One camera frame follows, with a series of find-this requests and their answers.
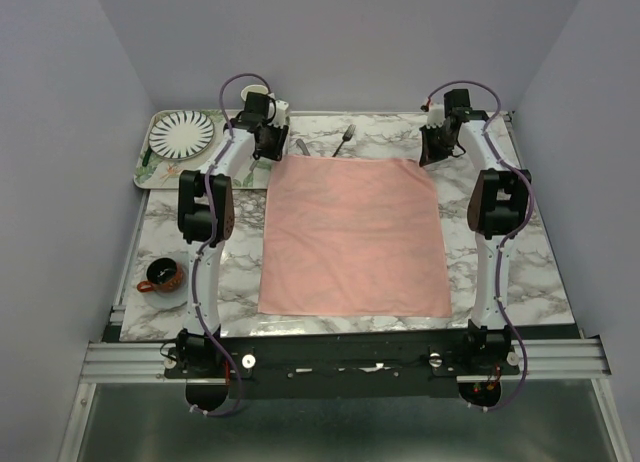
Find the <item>pink cloth napkin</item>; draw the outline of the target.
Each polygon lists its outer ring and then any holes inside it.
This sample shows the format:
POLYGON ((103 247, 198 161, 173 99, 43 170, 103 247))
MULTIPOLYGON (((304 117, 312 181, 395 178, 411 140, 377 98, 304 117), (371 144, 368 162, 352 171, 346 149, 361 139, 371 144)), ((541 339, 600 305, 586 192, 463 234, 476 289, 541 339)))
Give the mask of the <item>pink cloth napkin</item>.
POLYGON ((258 309, 448 318, 437 191, 404 158, 287 156, 271 171, 258 309))

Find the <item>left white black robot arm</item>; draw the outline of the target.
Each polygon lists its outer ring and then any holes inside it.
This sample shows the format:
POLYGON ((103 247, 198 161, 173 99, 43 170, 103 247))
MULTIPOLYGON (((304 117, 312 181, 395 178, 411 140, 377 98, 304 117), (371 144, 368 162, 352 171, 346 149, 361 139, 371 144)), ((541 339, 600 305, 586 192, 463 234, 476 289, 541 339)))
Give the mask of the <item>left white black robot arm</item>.
POLYGON ((179 178, 178 229, 189 251, 189 295, 176 357, 181 370, 201 377, 231 360, 220 342, 218 293, 222 254, 235 225, 234 177, 249 162, 279 161, 289 136, 289 105, 270 89, 248 86, 242 98, 243 109, 225 121, 213 154, 179 178))

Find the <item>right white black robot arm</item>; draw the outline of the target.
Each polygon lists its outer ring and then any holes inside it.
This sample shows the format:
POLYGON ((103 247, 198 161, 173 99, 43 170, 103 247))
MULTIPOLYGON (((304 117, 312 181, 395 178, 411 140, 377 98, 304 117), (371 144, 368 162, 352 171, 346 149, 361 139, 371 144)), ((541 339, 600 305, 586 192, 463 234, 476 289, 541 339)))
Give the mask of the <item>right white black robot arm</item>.
POLYGON ((474 109, 464 84, 445 84, 442 106, 435 106, 432 96, 421 106, 428 119, 420 128, 419 165, 466 155, 477 171, 467 209, 478 254, 476 296, 459 353, 462 366, 480 374, 507 361, 511 351, 509 260, 516 236, 532 218, 534 197, 530 173, 516 168, 491 139, 489 127, 499 113, 474 109))

